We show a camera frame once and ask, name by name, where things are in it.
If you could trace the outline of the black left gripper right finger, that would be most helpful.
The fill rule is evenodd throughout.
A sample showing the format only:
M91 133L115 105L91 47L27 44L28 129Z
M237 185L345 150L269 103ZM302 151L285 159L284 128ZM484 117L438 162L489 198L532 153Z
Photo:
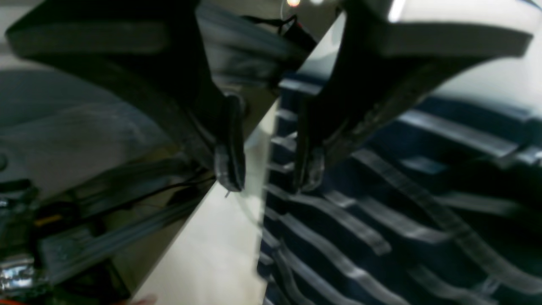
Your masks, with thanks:
M523 56L534 37L529 0L343 0L344 27L293 77L300 96L293 187L325 170L442 83L496 58Z

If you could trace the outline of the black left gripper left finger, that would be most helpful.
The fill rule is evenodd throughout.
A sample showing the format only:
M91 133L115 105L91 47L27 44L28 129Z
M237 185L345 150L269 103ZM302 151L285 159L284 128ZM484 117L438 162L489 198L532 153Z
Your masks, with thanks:
M11 25L15 55L130 103L218 182L245 184L242 108L212 80L197 0L45 0Z

